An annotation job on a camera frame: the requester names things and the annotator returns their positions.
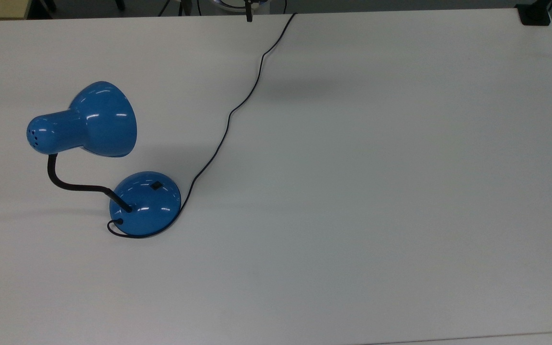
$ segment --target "lamp base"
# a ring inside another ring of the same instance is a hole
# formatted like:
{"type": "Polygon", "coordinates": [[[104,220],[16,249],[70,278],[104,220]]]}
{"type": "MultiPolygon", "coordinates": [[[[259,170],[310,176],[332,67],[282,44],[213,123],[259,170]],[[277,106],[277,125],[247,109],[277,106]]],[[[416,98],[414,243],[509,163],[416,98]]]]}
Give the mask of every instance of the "lamp base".
{"type": "Polygon", "coordinates": [[[114,193],[128,203],[125,212],[110,201],[112,219],[122,219],[116,227],[132,236],[150,236],[168,227],[180,212],[180,190],[174,181],[160,172],[142,171],[121,181],[114,193]]]}

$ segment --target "lamp head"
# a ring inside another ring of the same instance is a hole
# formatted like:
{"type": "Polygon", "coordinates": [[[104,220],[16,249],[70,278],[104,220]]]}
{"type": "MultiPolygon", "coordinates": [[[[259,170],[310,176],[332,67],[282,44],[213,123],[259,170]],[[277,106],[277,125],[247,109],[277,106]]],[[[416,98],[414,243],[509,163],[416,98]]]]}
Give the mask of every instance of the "lamp head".
{"type": "Polygon", "coordinates": [[[106,81],[82,90],[68,110],[37,116],[27,127],[29,145],[44,155],[82,147],[96,155],[122,157],[131,152],[137,137],[129,100],[106,81]]]}

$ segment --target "blue desk lamp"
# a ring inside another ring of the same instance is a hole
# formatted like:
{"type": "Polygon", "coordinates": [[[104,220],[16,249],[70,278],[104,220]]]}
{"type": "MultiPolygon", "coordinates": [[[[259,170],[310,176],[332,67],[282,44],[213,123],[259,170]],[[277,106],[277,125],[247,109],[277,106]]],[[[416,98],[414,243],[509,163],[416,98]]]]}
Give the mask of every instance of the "blue desk lamp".
{"type": "Polygon", "coordinates": [[[110,216],[124,234],[144,238],[167,229],[180,212],[180,191],[169,177],[143,171],[124,179],[114,191],[105,186],[64,183],[55,173],[59,152],[82,147],[96,155],[124,157],[136,144],[136,116],[116,86],[98,81],[82,90],[69,109],[37,116],[27,127],[27,140],[48,155],[48,177],[60,188],[101,192],[110,199],[110,216]]]}

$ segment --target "black cable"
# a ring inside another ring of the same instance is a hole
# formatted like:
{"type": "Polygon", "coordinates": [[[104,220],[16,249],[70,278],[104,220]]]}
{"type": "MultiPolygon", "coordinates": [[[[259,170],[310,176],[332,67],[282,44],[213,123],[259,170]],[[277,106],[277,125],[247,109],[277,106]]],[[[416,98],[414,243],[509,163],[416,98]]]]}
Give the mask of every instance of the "black cable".
{"type": "Polygon", "coordinates": [[[189,198],[191,197],[191,192],[193,191],[193,186],[195,186],[195,182],[197,181],[197,179],[199,179],[201,174],[204,173],[204,171],[208,168],[208,166],[210,166],[210,164],[212,163],[214,158],[216,158],[219,150],[221,149],[221,146],[223,146],[223,142],[225,141],[225,138],[227,137],[227,133],[230,131],[230,124],[231,124],[232,115],[248,101],[250,96],[253,95],[254,89],[257,88],[257,84],[259,83],[259,79],[261,78],[261,70],[263,69],[263,60],[265,59],[265,56],[267,54],[269,54],[272,50],[274,50],[274,48],[276,48],[278,43],[280,43],[280,40],[285,35],[285,32],[287,32],[287,28],[289,27],[289,24],[291,23],[291,20],[293,20],[293,17],[295,17],[296,14],[297,14],[297,12],[293,13],[291,15],[291,17],[289,17],[289,21],[287,21],[287,24],[285,24],[285,28],[282,29],[282,32],[280,33],[280,36],[276,40],[276,43],[274,43],[265,53],[263,53],[263,55],[261,55],[261,62],[259,63],[259,71],[257,73],[257,79],[255,79],[252,89],[250,89],[250,92],[248,93],[248,96],[246,96],[246,98],[244,98],[244,100],[237,107],[235,107],[234,110],[232,110],[230,112],[230,115],[227,116],[227,125],[225,126],[225,132],[223,133],[223,137],[221,138],[221,142],[219,142],[219,144],[217,146],[217,149],[214,151],[214,154],[212,155],[212,157],[210,157],[210,159],[208,160],[208,163],[206,163],[206,165],[204,165],[202,170],[200,170],[197,173],[197,175],[195,175],[195,177],[193,177],[193,181],[191,182],[191,186],[189,187],[189,191],[186,193],[186,198],[184,199],[184,203],[182,203],[182,206],[180,206],[180,210],[178,210],[178,214],[163,229],[160,229],[159,231],[156,231],[156,232],[151,233],[151,234],[143,235],[143,236],[121,234],[121,233],[115,232],[114,230],[112,230],[110,228],[110,224],[112,224],[112,223],[122,224],[123,219],[120,219],[120,218],[113,219],[111,221],[108,221],[108,223],[106,225],[108,227],[108,230],[111,233],[115,234],[116,236],[125,237],[125,238],[147,238],[147,237],[152,237],[152,236],[155,236],[156,234],[159,234],[159,233],[162,233],[163,231],[165,231],[168,227],[170,227],[178,219],[178,217],[182,213],[182,210],[184,210],[184,207],[186,206],[186,203],[188,203],[189,198]]]}
{"type": "Polygon", "coordinates": [[[161,12],[159,13],[159,15],[158,15],[157,17],[160,17],[160,16],[163,14],[163,12],[165,11],[165,8],[167,7],[167,5],[169,5],[169,2],[170,2],[170,1],[171,1],[171,0],[167,0],[167,1],[165,2],[165,5],[163,5],[163,8],[161,9],[161,12]]]}

